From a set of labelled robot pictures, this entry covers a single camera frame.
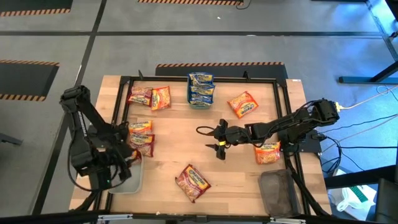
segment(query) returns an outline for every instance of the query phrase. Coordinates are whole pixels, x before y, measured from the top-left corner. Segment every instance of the gray floor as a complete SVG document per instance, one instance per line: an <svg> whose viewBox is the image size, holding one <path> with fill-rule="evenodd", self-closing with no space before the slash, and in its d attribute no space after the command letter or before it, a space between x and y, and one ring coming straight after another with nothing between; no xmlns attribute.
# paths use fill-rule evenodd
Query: gray floor
<svg viewBox="0 0 398 224"><path fill-rule="evenodd" d="M74 1L70 14L0 19L0 30L91 30L100 0ZM108 0L100 31L360 31L378 29L363 3L313 2L310 0L260 1L237 11L231 6L139 4ZM21 147L0 144L0 216L25 215L44 173L50 148L62 117L58 104L63 90L71 87L81 64L87 37L1 37L0 58L60 62L60 70L43 103L0 101L0 132L24 140ZM231 36L135 36L97 37L83 78L98 95L103 75L154 75L158 63L282 61L289 78L302 79L308 100L322 97L353 105L375 95L374 85L341 85L342 75L373 76L394 60L380 37L231 37ZM380 96L352 110L341 112L335 127L397 113L391 94ZM344 146L396 146L398 119L353 137ZM357 126L330 133L341 139L370 127ZM66 175L64 142L45 213L64 212L73 186ZM323 142L326 148L330 142ZM390 149L347 149L346 154L363 169L394 163ZM337 155L335 148L324 159ZM347 158L341 165L359 169Z"/></svg>

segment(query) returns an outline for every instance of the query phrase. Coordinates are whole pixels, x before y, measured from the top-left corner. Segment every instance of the wooden tabletop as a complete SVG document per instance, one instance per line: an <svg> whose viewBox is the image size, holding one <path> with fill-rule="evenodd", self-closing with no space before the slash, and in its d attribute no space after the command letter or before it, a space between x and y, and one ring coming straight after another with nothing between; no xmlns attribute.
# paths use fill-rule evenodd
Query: wooden tabletop
<svg viewBox="0 0 398 224"><path fill-rule="evenodd" d="M104 76L96 102L96 109L105 121L110 122L118 92L120 76ZM146 158L141 191L136 194L115 194L112 212L171 213L206 215L260 215L268 216L262 204L258 177L262 172L285 169L283 158L274 164L257 165L252 145L231 147L226 160L216 158L215 151L205 144L216 140L196 133L198 126L218 124L220 118L230 126L247 123L269 122L277 119L274 92L271 84L265 83L215 83L214 103L209 110L192 110L187 103L185 82L134 82L134 86L170 86L172 107L151 111L150 108L133 104L129 109L129 122L154 121L154 157ZM287 80L292 110L305 103L300 80ZM227 104L240 93L248 91L259 107L238 119ZM276 134L267 142L277 141ZM314 154L300 153L305 183L317 202L331 213L323 180L320 161ZM194 165L212 185L196 203L191 203L174 181L187 164ZM78 177L77 182L90 187L87 177ZM70 208L79 206L88 192L75 188Z"/></svg>

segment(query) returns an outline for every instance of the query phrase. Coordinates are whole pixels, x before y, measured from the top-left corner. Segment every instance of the wooden table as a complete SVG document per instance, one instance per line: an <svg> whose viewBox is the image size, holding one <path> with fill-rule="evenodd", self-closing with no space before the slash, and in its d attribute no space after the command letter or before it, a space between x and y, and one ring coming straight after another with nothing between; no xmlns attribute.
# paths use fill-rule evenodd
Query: wooden table
<svg viewBox="0 0 398 224"><path fill-rule="evenodd" d="M120 76L104 76L99 91L96 109L107 122L111 121L119 80ZM131 106L129 122L154 121L154 157L145 160L141 191L136 194L114 195L112 212L268 216L262 204L257 179L264 171L285 169L284 160L281 158L274 164L257 165L253 146L247 144L231 147L226 154L226 160L221 161L216 158L215 151L205 146L215 143L216 140L197 134L195 128L215 127L220 118L226 119L230 126L277 119L272 85L215 84L215 103L210 110L201 111L189 108L187 84L184 82L134 82L134 86L170 85L172 107L151 111L146 106ZM300 80L287 80L287 86L292 110L296 110L305 103L302 83ZM246 90L259 103L259 107L238 119L226 101ZM126 99L126 93L127 85L122 101ZM119 110L118 122L122 111L123 105ZM272 141L277 141L276 135L267 140ZM322 208L331 213L319 159L309 153L300 153L300 156L307 188ZM174 177L178 176L187 164L193 164L212 185L196 203L191 203L174 182ZM78 177L77 182L84 187L90 187L87 177ZM297 186L296 192L301 201ZM87 196L88 192L75 187L70 208L79 206ZM104 208L105 198L102 197L100 208Z"/></svg>

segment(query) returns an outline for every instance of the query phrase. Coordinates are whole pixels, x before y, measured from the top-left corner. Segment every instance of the gray concrete floor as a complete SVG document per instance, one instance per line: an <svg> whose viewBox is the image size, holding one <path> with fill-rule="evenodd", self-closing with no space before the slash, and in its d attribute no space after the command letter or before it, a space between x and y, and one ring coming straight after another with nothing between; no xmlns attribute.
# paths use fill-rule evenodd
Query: gray concrete floor
<svg viewBox="0 0 398 224"><path fill-rule="evenodd" d="M0 19L0 30L91 30L100 0L74 1L70 14ZM363 3L310 0L260 1L237 11L231 6L139 4L108 1L100 31L358 31L378 29ZM0 36L0 58L60 62L60 70L43 103L0 101L0 132L24 140L20 147L0 144L0 216L30 212L50 148L62 118L58 100L75 81L88 37ZM302 79L308 100L322 97L353 105L375 95L374 85L341 85L339 76L373 76L394 60L380 37L237 37L134 36L97 37L83 78L95 103L103 75L154 75L158 63L282 61L289 78ZM333 128L397 113L391 94L343 111ZM396 146L398 119L342 142L344 146ZM331 132L341 139L369 125ZM67 211L73 186L66 173L67 134L44 207ZM330 142L323 142L327 147ZM395 162L393 149L347 149L363 169ZM324 159L337 155L335 148ZM341 165L359 169L346 158Z"/></svg>

